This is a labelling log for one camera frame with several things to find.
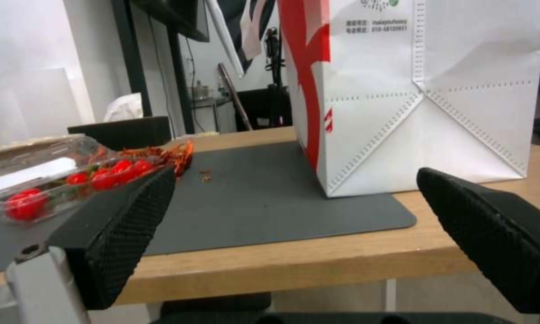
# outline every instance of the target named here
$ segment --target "cooked crayfish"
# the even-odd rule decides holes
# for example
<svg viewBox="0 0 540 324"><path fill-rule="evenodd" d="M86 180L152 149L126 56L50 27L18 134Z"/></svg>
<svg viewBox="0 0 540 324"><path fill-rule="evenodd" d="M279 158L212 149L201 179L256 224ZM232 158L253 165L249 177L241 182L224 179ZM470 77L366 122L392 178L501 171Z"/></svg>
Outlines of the cooked crayfish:
<svg viewBox="0 0 540 324"><path fill-rule="evenodd" d="M176 145L169 149L147 147L145 149L127 149L120 152L121 156L131 156L133 158L147 158L148 156L159 156L159 165L171 165L174 167L176 178L180 178L192 164L194 155L194 143L188 140L184 144Z"/></svg>

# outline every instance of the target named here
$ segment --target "plastic container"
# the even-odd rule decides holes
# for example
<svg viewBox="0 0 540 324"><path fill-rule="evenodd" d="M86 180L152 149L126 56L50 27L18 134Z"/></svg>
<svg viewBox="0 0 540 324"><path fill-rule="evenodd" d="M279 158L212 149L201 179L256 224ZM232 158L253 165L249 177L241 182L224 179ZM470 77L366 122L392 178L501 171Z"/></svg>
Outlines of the plastic container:
<svg viewBox="0 0 540 324"><path fill-rule="evenodd" d="M121 162L123 168L115 168L122 160L126 160ZM81 137L0 161L0 219L30 224L58 215L97 191L159 168L159 157L144 160L149 163L139 162L142 167L134 167L136 160L121 157L90 137Z"/></svg>

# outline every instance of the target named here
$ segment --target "table leg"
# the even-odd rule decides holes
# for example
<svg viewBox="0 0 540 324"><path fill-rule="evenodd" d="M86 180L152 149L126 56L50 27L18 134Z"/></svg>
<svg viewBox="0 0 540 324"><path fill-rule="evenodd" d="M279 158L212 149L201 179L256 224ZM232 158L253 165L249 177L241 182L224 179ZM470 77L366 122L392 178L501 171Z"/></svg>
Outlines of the table leg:
<svg viewBox="0 0 540 324"><path fill-rule="evenodd" d="M397 297L397 281L396 279L386 279L384 289L384 311L395 312Z"/></svg>

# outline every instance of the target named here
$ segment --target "cable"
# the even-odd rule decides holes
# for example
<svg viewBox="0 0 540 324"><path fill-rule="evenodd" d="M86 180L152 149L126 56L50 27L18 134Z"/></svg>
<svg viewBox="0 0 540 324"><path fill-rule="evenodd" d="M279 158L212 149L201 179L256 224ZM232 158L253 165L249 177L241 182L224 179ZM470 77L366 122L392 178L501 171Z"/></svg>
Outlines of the cable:
<svg viewBox="0 0 540 324"><path fill-rule="evenodd" d="M158 68L160 70L160 78L162 80L162 86L164 88L164 96L165 96L165 112L168 113L168 118L170 119L170 125L172 126L172 134L174 135L174 139L176 139L176 128L174 127L174 120L172 119L172 115L170 114L170 105L168 100L168 88L165 84L165 78L164 78L164 71L162 70L161 63L160 63L160 56L158 55L158 45L156 42L156 35L154 33L154 25L152 24L152 17L148 14L148 24L150 25L150 31L152 33L152 41L154 43L154 53L156 53L156 61L158 63Z"/></svg>
<svg viewBox="0 0 540 324"><path fill-rule="evenodd" d="M204 131L204 128L202 127L202 125L200 125L198 121L198 117L196 117L196 98L194 98L194 82L196 80L196 64L194 64L194 54L192 53L192 49L190 48L190 42L188 41L188 37L186 37L186 45L188 45L188 51L190 52L190 58L192 60L192 87L190 88L192 92L190 94L192 95L192 110L194 111L194 121L196 122L196 125L198 125L202 133L204 133L206 131Z"/></svg>

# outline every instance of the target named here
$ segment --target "white plastic bag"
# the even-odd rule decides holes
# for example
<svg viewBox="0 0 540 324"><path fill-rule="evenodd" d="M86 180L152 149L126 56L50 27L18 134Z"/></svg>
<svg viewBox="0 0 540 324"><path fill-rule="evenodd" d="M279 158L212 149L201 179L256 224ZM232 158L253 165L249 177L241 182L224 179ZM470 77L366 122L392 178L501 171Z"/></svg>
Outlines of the white plastic bag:
<svg viewBox="0 0 540 324"><path fill-rule="evenodd" d="M124 121L126 119L142 118L142 95L128 94L112 101L106 109L104 122Z"/></svg>

